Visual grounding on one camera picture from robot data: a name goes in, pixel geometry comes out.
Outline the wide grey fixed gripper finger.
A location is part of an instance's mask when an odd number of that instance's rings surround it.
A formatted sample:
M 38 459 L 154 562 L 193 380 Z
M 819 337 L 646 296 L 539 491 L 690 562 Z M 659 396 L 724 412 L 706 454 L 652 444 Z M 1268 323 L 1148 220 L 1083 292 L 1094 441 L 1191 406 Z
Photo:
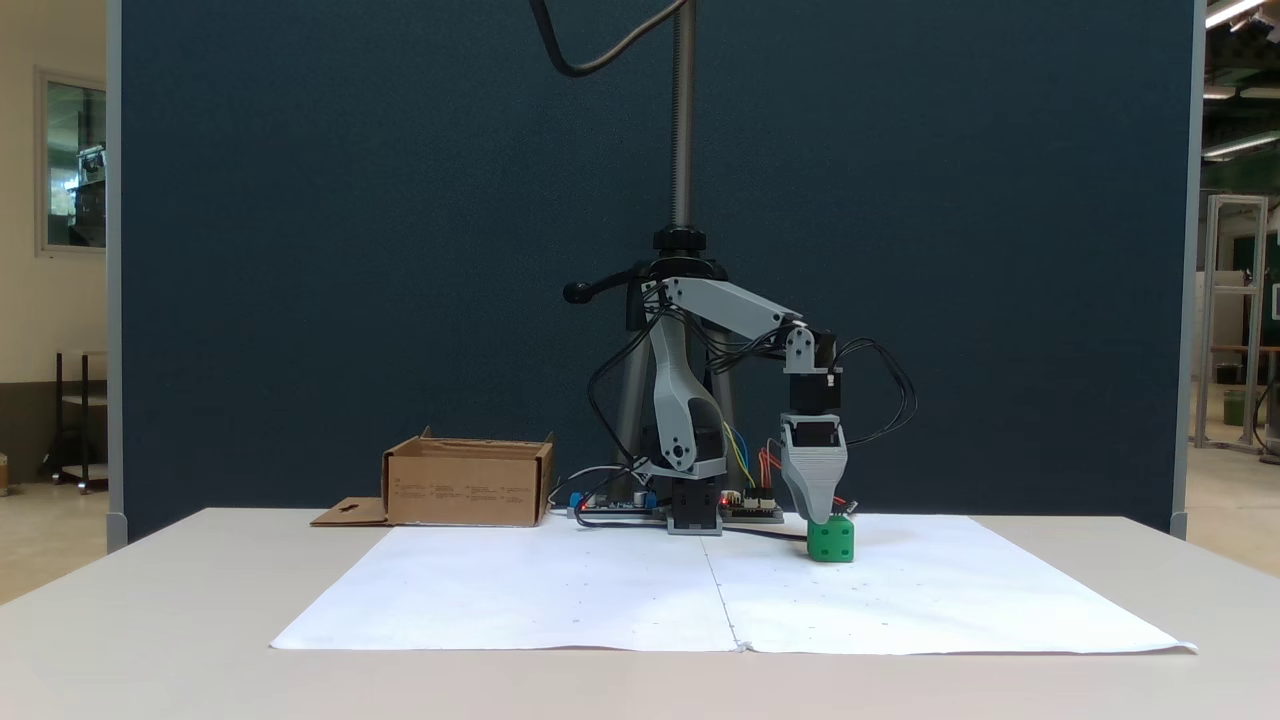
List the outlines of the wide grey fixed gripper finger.
M 797 514 L 824 525 L 849 460 L 845 448 L 783 448 L 781 466 Z

